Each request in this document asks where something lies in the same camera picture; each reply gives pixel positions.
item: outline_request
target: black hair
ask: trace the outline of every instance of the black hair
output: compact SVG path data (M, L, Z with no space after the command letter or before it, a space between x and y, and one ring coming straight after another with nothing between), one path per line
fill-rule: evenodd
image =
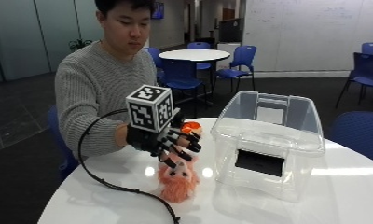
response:
M99 11L104 16L107 16L108 11L123 2L127 2L132 5L132 9L147 8L151 10L151 14L155 11L155 0L95 0Z

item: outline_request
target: orange toy part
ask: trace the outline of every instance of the orange toy part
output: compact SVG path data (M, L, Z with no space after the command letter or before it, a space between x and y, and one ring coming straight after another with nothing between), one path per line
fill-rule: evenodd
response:
M198 123L198 122L195 122L195 121L186 122L184 125L183 125L183 128L182 128L182 131L183 131L184 133L195 132L195 133L198 133L199 135L202 135L202 126L200 126L200 123Z
M194 169L192 161L187 161L174 153L170 153L171 159L178 164L176 169L172 169L167 165L159 166L159 182L164 188L160 193L160 197L171 203L182 203L195 193L199 178Z

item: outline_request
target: white round table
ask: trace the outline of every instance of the white round table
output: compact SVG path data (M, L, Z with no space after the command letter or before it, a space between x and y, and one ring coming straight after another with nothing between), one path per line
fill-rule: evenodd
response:
M253 189L232 188L215 180L216 119L194 119L203 126L203 149L196 171L196 196L171 203L182 224L373 224L373 161L327 141L327 154L312 171L299 203L280 201ZM86 165L106 181L158 193L156 158L127 147L90 158ZM57 190L39 224L172 224L163 204L134 193L104 187L78 167Z
M208 63L229 58L231 53L217 49L179 49L163 52L163 59L190 60L194 62Z

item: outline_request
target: potted plant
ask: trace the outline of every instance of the potted plant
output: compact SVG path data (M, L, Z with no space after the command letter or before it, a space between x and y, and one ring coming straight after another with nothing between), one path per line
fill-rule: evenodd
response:
M92 43L92 40L83 40L83 39L77 39L74 41L70 41L70 49L73 51L84 48L87 45Z

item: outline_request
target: robotic hand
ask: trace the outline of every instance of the robotic hand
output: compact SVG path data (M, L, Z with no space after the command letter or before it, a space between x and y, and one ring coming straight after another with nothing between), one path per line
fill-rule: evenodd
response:
M176 153L184 160L192 156L180 148L194 152L202 150L196 133L183 133L184 116L179 108L174 110L174 97L170 88L143 85L126 97L130 125L127 126L127 143L135 148L151 152L151 156L176 168L168 157Z
M160 133L152 133L146 130L127 126L127 143L135 148L148 151L152 157L159 157L170 167L176 168L176 163L172 161L166 151L178 154L184 160L191 161L192 156L180 148L186 147L194 152L202 150L202 145L198 143L200 136L196 133L183 133L180 131L184 124L184 116L176 109L176 115L171 120L170 127L164 128Z

